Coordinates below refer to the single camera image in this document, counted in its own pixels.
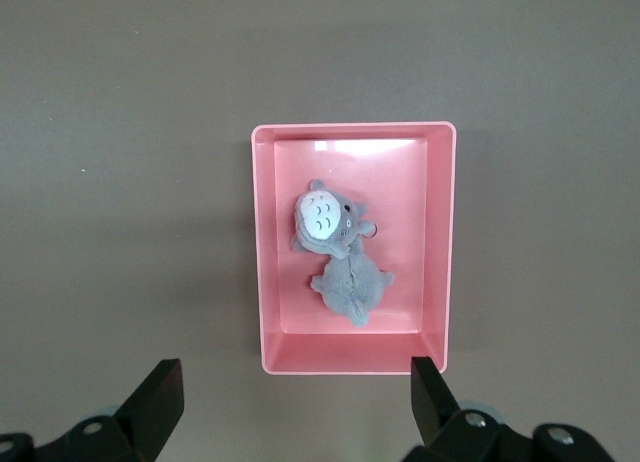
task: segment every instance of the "gray table surface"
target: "gray table surface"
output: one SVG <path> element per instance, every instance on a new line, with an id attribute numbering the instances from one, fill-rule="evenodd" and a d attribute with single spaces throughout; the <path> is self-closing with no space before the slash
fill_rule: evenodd
<path id="1" fill-rule="evenodd" d="M 0 0 L 0 433 L 166 357 L 161 461 L 395 461 L 409 379 L 260 366 L 251 130 L 458 128 L 449 368 L 640 456 L 640 0 Z"/>

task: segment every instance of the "white oval patch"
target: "white oval patch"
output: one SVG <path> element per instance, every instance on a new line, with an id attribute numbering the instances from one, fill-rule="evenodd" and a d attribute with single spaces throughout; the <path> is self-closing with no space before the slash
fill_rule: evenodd
<path id="1" fill-rule="evenodd" d="M 300 212 L 305 229 L 314 239 L 327 240 L 340 223 L 340 203 L 324 190 L 306 194 L 300 203 Z"/>

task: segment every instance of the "metal bolt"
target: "metal bolt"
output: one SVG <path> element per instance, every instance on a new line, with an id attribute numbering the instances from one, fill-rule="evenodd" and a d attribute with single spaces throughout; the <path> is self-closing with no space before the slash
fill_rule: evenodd
<path id="1" fill-rule="evenodd" d="M 464 416 L 464 418 L 466 419 L 467 424 L 472 425 L 473 427 L 481 429 L 482 427 L 487 426 L 487 421 L 484 420 L 484 417 L 477 412 L 469 412 Z"/>
<path id="2" fill-rule="evenodd" d="M 571 434 L 562 427 L 551 427 L 548 432 L 551 438 L 560 444 L 571 445 L 574 442 Z"/>
<path id="3" fill-rule="evenodd" d="M 11 449 L 13 449 L 13 442 L 11 442 L 10 440 L 5 440 L 4 442 L 0 442 L 0 454 L 9 452 Z"/>
<path id="4" fill-rule="evenodd" d="M 85 425 L 84 429 L 82 429 L 82 433 L 84 435 L 91 435 L 99 432 L 102 429 L 102 424 L 100 422 L 91 422 L 90 424 Z"/>

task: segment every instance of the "plush keychain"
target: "plush keychain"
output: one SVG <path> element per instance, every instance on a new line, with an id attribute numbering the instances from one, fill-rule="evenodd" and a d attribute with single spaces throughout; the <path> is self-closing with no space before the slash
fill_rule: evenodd
<path id="1" fill-rule="evenodd" d="M 322 294 L 325 305 L 362 327 L 369 321 L 369 311 L 382 299 L 384 289 L 393 283 L 391 272 L 382 272 L 364 253 L 357 237 L 344 259 L 331 257 L 323 275 L 311 279 L 311 288 Z"/>
<path id="2" fill-rule="evenodd" d="M 364 253 L 360 236 L 374 234 L 376 226 L 360 220 L 367 211 L 365 204 L 329 190 L 321 180 L 311 182 L 310 189 L 296 203 L 292 247 L 331 256 L 324 274 L 312 278 L 311 288 L 322 294 L 329 309 L 362 327 L 394 279 Z"/>
<path id="3" fill-rule="evenodd" d="M 312 181 L 310 189 L 296 203 L 296 233 L 291 240 L 293 250 L 308 250 L 344 259 L 358 235 L 375 232 L 373 222 L 360 220 L 367 211 L 365 204 L 352 202 L 327 189 L 321 180 Z"/>

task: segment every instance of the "pink plastic bin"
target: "pink plastic bin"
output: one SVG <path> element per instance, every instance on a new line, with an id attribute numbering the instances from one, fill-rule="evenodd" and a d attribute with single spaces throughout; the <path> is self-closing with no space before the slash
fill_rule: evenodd
<path id="1" fill-rule="evenodd" d="M 448 122 L 262 125 L 251 137 L 262 365 L 270 374 L 408 374 L 447 364 L 455 127 Z M 367 254 L 396 279 L 355 328 L 309 288 L 328 256 L 297 253 L 312 179 L 369 206 Z"/>

